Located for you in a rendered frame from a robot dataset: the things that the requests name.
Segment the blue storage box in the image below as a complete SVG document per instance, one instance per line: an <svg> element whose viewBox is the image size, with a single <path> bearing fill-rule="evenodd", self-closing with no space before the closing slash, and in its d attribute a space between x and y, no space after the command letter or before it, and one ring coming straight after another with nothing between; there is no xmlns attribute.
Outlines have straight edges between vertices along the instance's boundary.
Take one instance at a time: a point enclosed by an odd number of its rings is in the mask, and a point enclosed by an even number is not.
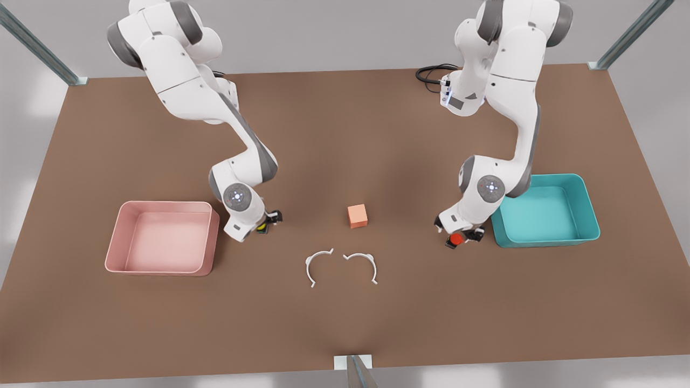
<svg viewBox="0 0 690 388"><path fill-rule="evenodd" d="M529 189L505 197L491 223L502 248L574 246L601 236L584 179L577 174L532 175Z"/></svg>

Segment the pink storage box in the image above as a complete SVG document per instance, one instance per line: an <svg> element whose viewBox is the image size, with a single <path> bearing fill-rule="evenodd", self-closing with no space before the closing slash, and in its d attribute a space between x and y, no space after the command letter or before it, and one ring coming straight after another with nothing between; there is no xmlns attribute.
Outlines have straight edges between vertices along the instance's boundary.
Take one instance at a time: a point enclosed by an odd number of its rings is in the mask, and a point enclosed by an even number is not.
<svg viewBox="0 0 690 388"><path fill-rule="evenodd" d="M206 276L219 215L207 202L128 201L118 213L105 268L129 275Z"/></svg>

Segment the silver frame post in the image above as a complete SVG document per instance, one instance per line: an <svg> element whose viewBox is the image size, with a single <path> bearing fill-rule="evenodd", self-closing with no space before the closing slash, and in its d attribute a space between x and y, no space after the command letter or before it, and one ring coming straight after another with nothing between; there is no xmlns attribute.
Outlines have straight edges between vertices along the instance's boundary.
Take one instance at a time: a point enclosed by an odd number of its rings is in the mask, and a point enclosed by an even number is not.
<svg viewBox="0 0 690 388"><path fill-rule="evenodd" d="M0 3L0 25L67 85L84 86L88 83L88 77L77 76L2 3Z"/></svg>
<svg viewBox="0 0 690 388"><path fill-rule="evenodd" d="M592 71L606 71L676 0L653 0L601 58L587 63Z"/></svg>
<svg viewBox="0 0 690 388"><path fill-rule="evenodd" d="M371 374L372 355L338 355L333 362L334 370L347 372L348 388L378 388Z"/></svg>

